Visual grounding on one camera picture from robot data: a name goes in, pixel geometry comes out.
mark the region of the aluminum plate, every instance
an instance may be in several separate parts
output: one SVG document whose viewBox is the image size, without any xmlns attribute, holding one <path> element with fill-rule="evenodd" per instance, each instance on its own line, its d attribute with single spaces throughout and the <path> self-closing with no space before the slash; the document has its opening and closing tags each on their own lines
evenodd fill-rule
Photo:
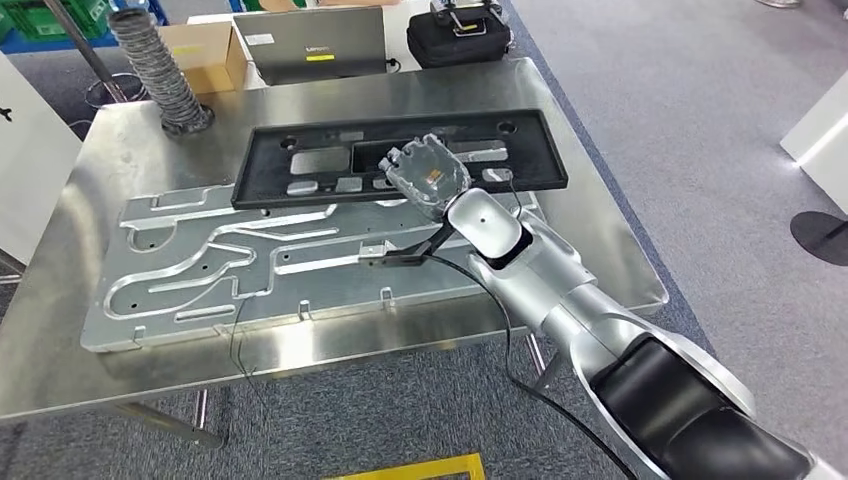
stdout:
<svg viewBox="0 0 848 480">
<path fill-rule="evenodd" d="M 229 335 L 472 295 L 444 266 L 369 268 L 363 242 L 420 242 L 439 225 L 401 201 L 234 210 L 233 186 L 130 199 L 111 235 L 81 344 L 94 352 Z M 496 196 L 514 208 L 511 194 Z M 519 194 L 524 208 L 535 197 Z M 462 265 L 459 236 L 439 255 Z"/>
</svg>

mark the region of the silver laptop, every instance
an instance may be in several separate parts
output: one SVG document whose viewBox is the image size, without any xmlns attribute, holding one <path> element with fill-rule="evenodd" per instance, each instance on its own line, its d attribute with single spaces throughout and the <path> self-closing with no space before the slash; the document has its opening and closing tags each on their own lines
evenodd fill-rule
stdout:
<svg viewBox="0 0 848 480">
<path fill-rule="evenodd" d="M 380 7 L 235 17 L 268 85 L 386 73 Z"/>
</svg>

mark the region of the cardboard box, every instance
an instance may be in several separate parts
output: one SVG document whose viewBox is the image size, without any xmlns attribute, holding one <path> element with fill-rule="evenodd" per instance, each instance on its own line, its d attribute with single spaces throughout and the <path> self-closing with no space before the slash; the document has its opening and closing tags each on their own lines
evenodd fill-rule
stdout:
<svg viewBox="0 0 848 480">
<path fill-rule="evenodd" d="M 231 23 L 173 25 L 159 34 L 194 93 L 244 87 L 247 58 Z"/>
<path fill-rule="evenodd" d="M 320 7 L 372 7 L 397 5 L 401 0 L 318 0 Z"/>
<path fill-rule="evenodd" d="M 259 5 L 267 12 L 291 12 L 298 9 L 292 0 L 259 0 Z"/>
</svg>

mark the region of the yellow sticker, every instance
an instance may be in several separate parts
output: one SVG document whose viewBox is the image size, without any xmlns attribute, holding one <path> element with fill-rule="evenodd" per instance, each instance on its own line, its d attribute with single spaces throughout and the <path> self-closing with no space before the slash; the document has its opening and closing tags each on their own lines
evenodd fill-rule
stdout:
<svg viewBox="0 0 848 480">
<path fill-rule="evenodd" d="M 171 49 L 171 53 L 174 55 L 185 55 L 187 53 L 194 53 L 203 50 L 203 45 L 184 45 L 182 47 L 174 47 Z"/>
<path fill-rule="evenodd" d="M 433 171 L 430 172 L 430 175 L 427 176 L 427 184 L 432 185 L 439 181 L 440 178 L 442 178 L 441 170 L 434 168 Z"/>
<path fill-rule="evenodd" d="M 336 59 L 336 56 L 333 55 L 332 53 L 327 54 L 327 55 L 307 55 L 306 56 L 307 62 L 326 62 L 328 60 L 335 60 L 335 59 Z"/>
<path fill-rule="evenodd" d="M 424 480 L 463 473 L 467 474 L 465 478 L 469 480 L 486 479 L 479 453 L 335 477 L 332 480 Z"/>
</svg>

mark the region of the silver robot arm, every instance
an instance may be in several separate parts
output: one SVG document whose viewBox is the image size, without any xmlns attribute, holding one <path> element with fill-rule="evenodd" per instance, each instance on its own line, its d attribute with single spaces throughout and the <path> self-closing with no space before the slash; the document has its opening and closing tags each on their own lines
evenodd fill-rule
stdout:
<svg viewBox="0 0 848 480">
<path fill-rule="evenodd" d="M 392 184 L 475 248 L 469 270 L 570 363 L 619 455 L 642 478 L 843 478 L 754 421 L 751 392 L 687 338 L 634 315 L 597 286 L 580 254 L 528 211 L 469 189 L 433 135 L 380 164 Z"/>
</svg>

